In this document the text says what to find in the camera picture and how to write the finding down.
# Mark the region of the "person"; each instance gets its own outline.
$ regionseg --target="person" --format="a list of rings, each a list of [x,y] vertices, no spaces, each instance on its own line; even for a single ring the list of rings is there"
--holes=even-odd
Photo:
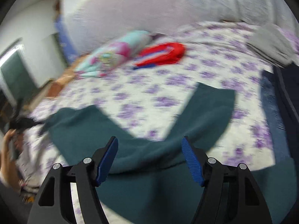
[[[13,190],[21,191],[22,179],[19,176],[18,168],[16,166],[16,160],[11,159],[9,142],[16,134],[16,130],[9,130],[3,138],[2,150],[0,153],[0,181],[5,186],[10,186]],[[19,152],[23,151],[24,135],[18,134],[14,145]]]

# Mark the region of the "bed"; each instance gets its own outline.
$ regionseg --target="bed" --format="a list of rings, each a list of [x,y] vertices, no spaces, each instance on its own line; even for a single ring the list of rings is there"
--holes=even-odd
[[[94,104],[133,136],[157,141],[166,137],[199,81],[237,92],[231,122],[208,156],[228,165],[244,162],[251,170],[271,166],[275,159],[259,86],[261,71],[271,71],[271,66],[244,44],[257,28],[231,22],[183,26],[154,42],[185,44],[187,52],[179,64],[133,71],[132,60],[104,78],[75,80],[56,100],[44,99],[31,116],[41,120],[63,107]],[[39,129],[36,126],[26,132],[26,144],[41,184],[54,163],[66,166],[67,162],[47,135],[37,136]],[[75,184],[72,196],[78,223],[84,223]],[[104,210],[110,223],[127,223],[110,209]]]

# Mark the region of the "silver screw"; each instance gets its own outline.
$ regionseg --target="silver screw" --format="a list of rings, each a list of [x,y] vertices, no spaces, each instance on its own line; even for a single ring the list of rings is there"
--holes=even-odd
[[[87,157],[87,158],[84,158],[84,159],[83,159],[83,162],[84,162],[85,164],[90,163],[91,161],[92,161],[92,159],[91,159],[90,157]]]
[[[214,164],[214,163],[216,163],[216,159],[213,158],[213,157],[210,157],[207,161],[208,161],[210,164]]]
[[[58,168],[60,168],[60,164],[59,164],[59,163],[55,163],[55,164],[53,165],[53,168],[54,168],[54,169],[58,169]]]
[[[244,164],[244,163],[241,163],[241,164],[239,165],[239,167],[240,167],[241,169],[243,169],[243,170],[247,168],[246,164]]]

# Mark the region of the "teal garment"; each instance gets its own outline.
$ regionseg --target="teal garment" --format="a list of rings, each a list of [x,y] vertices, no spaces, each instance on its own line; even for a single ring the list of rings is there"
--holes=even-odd
[[[196,147],[208,151],[226,129],[234,99],[233,90],[198,83],[164,141],[132,137],[94,105],[81,110],[60,109],[47,119],[43,131],[49,131],[53,143],[70,165],[91,157],[96,149],[104,147],[110,137],[115,136],[119,148],[110,173],[157,170],[185,161],[181,140],[186,135]]]
[[[293,159],[252,174],[273,224],[279,224],[297,197]],[[96,189],[105,205],[135,224],[190,224],[204,190],[193,181],[186,163],[146,174],[112,174]]]

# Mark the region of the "brown object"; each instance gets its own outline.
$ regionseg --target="brown object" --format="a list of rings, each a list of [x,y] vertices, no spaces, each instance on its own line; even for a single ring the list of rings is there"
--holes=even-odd
[[[86,58],[86,56],[87,55],[83,55],[74,61],[74,63],[64,71],[61,77],[52,83],[46,96],[47,99],[55,99],[61,90],[76,77],[74,69]]]

